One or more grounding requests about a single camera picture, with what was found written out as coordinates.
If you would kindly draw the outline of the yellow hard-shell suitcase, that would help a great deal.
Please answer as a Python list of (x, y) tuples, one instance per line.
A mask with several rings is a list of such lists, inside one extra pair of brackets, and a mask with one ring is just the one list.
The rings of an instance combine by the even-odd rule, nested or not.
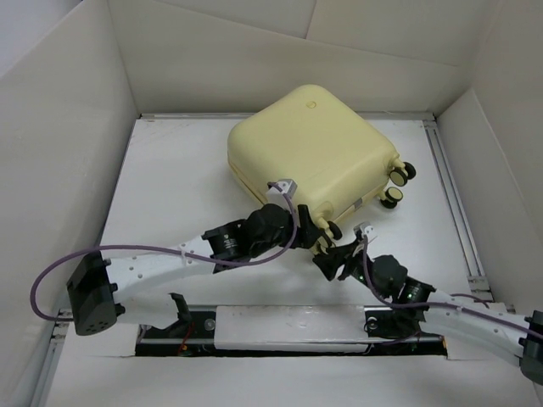
[(321, 233), (309, 244), (313, 253), (334, 246), (338, 224), (372, 199), (394, 208), (417, 174), (384, 134), (318, 85), (299, 86), (237, 123), (227, 162), (261, 204), (272, 200), (269, 183), (295, 183), (293, 205), (306, 206)]

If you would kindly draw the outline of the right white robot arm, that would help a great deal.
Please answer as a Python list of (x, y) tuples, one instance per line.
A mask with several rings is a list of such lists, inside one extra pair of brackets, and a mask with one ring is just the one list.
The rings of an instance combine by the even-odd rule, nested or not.
[(370, 258), (367, 245), (354, 242), (318, 254), (313, 262), (331, 281), (352, 277), (392, 310), (397, 331), (453, 337), (479, 346), (519, 368), (530, 381), (542, 383), (542, 312), (510, 314), (464, 302), (408, 276), (392, 255)]

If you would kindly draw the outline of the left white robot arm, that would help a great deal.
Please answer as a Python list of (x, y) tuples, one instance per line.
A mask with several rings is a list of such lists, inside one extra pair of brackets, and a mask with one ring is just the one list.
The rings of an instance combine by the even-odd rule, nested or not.
[(309, 249), (319, 236), (307, 206), (299, 205), (290, 214), (268, 203), (246, 219), (205, 231), (177, 248), (161, 248), (157, 254), (143, 249), (136, 256), (106, 260), (100, 250), (93, 251), (66, 284), (76, 334), (95, 335), (133, 319), (180, 336), (189, 324), (183, 296), (170, 293), (164, 304), (152, 305), (143, 300), (143, 292), (183, 277), (243, 267), (276, 247)]

